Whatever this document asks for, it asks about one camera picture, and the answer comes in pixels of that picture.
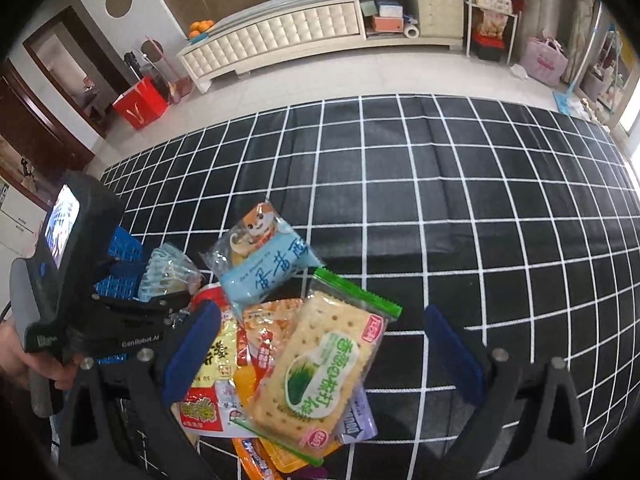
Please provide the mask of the person left hand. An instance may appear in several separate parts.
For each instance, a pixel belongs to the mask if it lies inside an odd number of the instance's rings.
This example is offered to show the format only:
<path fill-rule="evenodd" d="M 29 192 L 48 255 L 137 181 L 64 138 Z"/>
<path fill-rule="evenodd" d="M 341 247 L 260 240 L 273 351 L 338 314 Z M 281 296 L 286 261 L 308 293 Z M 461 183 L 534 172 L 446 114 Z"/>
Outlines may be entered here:
<path fill-rule="evenodd" d="M 29 373 L 34 372 L 52 380 L 58 390 L 70 390 L 83 358 L 75 354 L 70 362 L 62 364 L 47 352 L 26 353 L 13 323 L 1 323 L 1 377 L 21 388 L 28 388 Z"/>

